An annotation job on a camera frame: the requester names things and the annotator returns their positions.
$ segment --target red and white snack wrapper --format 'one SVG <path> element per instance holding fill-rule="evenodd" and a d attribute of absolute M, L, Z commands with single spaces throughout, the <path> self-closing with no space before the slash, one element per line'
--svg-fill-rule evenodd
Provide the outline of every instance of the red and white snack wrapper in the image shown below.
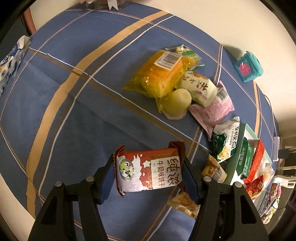
<path fill-rule="evenodd" d="M 232 100 L 221 81 L 219 81 L 217 88 L 217 96 L 208 107 L 192 104 L 188 108 L 198 123 L 206 130 L 209 139 L 212 136 L 215 125 L 220 124 L 225 116 L 234 110 Z"/>
<path fill-rule="evenodd" d="M 125 192 L 176 185 L 183 189 L 184 142 L 173 141 L 168 148 L 148 151 L 124 151 L 124 148 L 120 146 L 114 153 L 116 185 L 122 197 Z"/>
<path fill-rule="evenodd" d="M 246 191 L 252 200 L 261 194 L 263 190 L 263 182 L 264 174 L 252 181 L 251 184 L 247 186 Z"/>
<path fill-rule="evenodd" d="M 249 175 L 247 178 L 243 179 L 243 181 L 246 185 L 249 185 L 253 181 L 255 174 L 258 170 L 258 167 L 260 165 L 260 162 L 262 160 L 264 150 L 265 150 L 265 147 L 263 145 L 263 142 L 261 139 L 259 139 L 253 159 L 252 159 L 252 164 L 251 164 Z"/>

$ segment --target green box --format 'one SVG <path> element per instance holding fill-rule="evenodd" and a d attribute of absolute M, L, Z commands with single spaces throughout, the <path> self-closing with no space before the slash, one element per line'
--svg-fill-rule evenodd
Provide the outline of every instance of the green box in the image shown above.
<path fill-rule="evenodd" d="M 236 171 L 237 164 L 239 162 L 240 153 L 242 151 L 242 143 L 244 137 L 247 138 L 248 142 L 252 145 L 253 149 L 257 147 L 258 137 L 255 135 L 254 131 L 249 127 L 248 124 L 240 123 L 239 125 L 239 135 L 237 138 L 237 150 L 235 154 L 233 154 L 230 158 L 228 158 L 225 162 L 227 162 L 226 168 L 224 168 L 227 177 L 223 184 L 232 185 L 234 182 L 239 181 L 240 177 Z M 262 161 L 269 162 L 272 165 L 272 161 L 267 154 L 266 150 L 264 150 L 264 155 Z M 264 198 L 265 192 L 262 192 L 259 197 L 257 197 L 254 201 L 254 205 L 258 209 L 261 205 L 261 202 Z"/>
<path fill-rule="evenodd" d="M 242 142 L 242 149 L 239 155 L 239 162 L 237 163 L 237 174 L 241 175 L 241 179 L 247 177 L 250 172 L 250 167 L 252 163 L 252 158 L 254 154 L 254 148 L 244 137 Z"/>

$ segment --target yellow plastic bag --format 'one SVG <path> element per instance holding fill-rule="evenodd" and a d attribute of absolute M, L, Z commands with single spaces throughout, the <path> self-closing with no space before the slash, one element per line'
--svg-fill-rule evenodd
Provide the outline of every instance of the yellow plastic bag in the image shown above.
<path fill-rule="evenodd" d="M 193 64 L 193 60 L 186 56 L 160 50 L 142 65 L 123 89 L 161 98 L 173 91 L 188 67 Z"/>

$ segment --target screw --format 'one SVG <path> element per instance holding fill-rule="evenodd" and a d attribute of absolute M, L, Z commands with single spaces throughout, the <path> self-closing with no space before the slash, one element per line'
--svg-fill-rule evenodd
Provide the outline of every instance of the screw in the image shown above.
<path fill-rule="evenodd" d="M 241 188 L 242 187 L 242 184 L 240 182 L 235 182 L 234 185 L 237 187 L 237 188 Z"/>
<path fill-rule="evenodd" d="M 93 177 L 93 176 L 88 176 L 88 177 L 86 178 L 86 180 L 87 180 L 88 182 L 92 182 L 92 181 L 94 180 L 94 177 Z"/>
<path fill-rule="evenodd" d="M 57 181 L 57 182 L 55 183 L 55 186 L 56 186 L 56 187 L 60 187 L 62 184 L 63 184 L 63 183 L 62 183 L 61 181 Z"/>
<path fill-rule="evenodd" d="M 204 177 L 204 181 L 206 181 L 206 182 L 210 182 L 212 180 L 212 178 L 211 177 L 209 177 L 209 176 L 205 176 Z"/>

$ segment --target white snack package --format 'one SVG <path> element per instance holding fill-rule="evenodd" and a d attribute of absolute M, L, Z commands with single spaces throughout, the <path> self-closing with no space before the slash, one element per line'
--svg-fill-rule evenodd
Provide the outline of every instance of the white snack package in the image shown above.
<path fill-rule="evenodd" d="M 192 99 L 203 107 L 209 106 L 217 96 L 217 88 L 213 82 L 192 71 L 187 71 L 182 76 L 182 80 L 176 86 L 176 89 L 180 88 L 189 91 Z"/>

